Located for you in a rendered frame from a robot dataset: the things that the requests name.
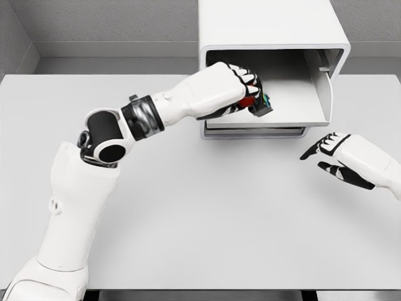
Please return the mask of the white cabinet drawer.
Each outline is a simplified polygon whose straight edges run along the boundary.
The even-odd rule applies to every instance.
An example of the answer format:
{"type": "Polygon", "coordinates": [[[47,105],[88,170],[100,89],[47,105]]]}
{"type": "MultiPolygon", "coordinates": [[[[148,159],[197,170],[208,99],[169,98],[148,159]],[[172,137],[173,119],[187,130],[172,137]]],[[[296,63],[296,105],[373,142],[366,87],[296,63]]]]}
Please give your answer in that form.
{"type": "Polygon", "coordinates": [[[206,121],[201,123],[203,139],[281,139],[304,137],[309,127],[234,127],[212,128],[206,121]]]}

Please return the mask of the white tabletop storage cabinet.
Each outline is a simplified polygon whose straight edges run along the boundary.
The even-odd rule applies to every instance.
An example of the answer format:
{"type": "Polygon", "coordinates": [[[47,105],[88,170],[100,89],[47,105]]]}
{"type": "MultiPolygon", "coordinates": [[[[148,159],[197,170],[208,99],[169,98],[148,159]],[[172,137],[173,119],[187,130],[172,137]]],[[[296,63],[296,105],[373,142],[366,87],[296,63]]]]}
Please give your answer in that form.
{"type": "Polygon", "coordinates": [[[326,127],[351,45],[330,0],[198,0],[199,66],[257,74],[273,111],[206,120],[212,128],[326,127]]]}

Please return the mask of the left robot hand, striped fingers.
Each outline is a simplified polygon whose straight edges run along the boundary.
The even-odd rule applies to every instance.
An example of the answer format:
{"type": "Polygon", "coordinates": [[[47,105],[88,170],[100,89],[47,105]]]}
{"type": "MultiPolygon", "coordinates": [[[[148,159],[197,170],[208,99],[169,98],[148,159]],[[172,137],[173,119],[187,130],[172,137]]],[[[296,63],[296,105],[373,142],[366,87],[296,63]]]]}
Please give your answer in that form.
{"type": "Polygon", "coordinates": [[[218,62],[184,80],[188,116],[214,119],[243,110],[237,104],[263,92],[260,78],[247,69],[218,62]]]}

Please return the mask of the right robot hand, striped fingers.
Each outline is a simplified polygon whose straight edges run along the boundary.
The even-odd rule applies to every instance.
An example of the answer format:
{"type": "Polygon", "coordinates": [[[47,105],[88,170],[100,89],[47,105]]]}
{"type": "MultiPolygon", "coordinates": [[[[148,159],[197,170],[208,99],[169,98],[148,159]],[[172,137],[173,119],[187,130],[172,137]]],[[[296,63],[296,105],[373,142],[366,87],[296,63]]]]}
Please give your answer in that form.
{"type": "Polygon", "coordinates": [[[340,166],[319,162],[318,167],[337,179],[372,190],[375,187],[389,189],[389,165],[393,159],[386,152],[358,134],[327,134],[313,144],[300,159],[322,153],[335,158],[340,166]]]}

